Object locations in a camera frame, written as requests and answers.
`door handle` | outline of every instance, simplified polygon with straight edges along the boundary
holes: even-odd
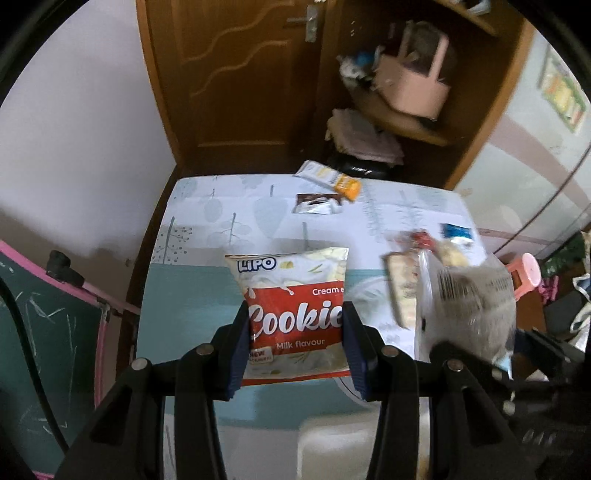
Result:
[[[318,31],[318,7],[308,5],[305,17],[287,18],[286,22],[290,25],[306,25],[306,37],[304,41],[314,43],[316,41],[316,32]]]

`black cable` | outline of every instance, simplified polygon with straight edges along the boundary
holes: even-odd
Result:
[[[21,342],[22,354],[25,357],[27,369],[29,370],[29,375],[31,377],[31,381],[33,382],[35,393],[37,394],[37,398],[41,404],[41,409],[43,410],[45,418],[47,419],[49,429],[51,430],[51,433],[53,434],[57,444],[60,446],[61,451],[66,454],[69,447],[66,439],[63,436],[63,433],[60,430],[60,426],[53,415],[53,411],[49,405],[47,396],[45,395],[41,378],[37,372],[37,364],[35,363],[35,358],[33,357],[31,344],[29,343],[29,338],[27,336],[27,330],[25,328],[24,322],[22,321],[21,311],[18,309],[17,301],[15,300],[8,286],[4,283],[2,277],[0,277],[0,297],[2,297],[4,303],[8,307],[8,311],[10,312],[10,315],[14,321],[14,325],[17,328],[18,339]]]

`orange snack package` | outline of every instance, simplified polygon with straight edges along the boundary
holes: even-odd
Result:
[[[361,191],[360,180],[349,177],[314,160],[306,160],[295,173],[295,176],[331,188],[351,202],[355,201]]]

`pink stool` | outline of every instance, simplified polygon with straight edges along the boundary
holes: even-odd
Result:
[[[532,254],[523,254],[521,258],[507,265],[509,272],[517,272],[521,285],[515,290],[515,300],[532,291],[542,281],[540,266]]]

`wooden door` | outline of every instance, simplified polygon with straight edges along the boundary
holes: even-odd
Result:
[[[307,7],[317,38],[304,41]],[[314,113],[324,3],[137,0],[152,88],[185,173],[294,171]]]

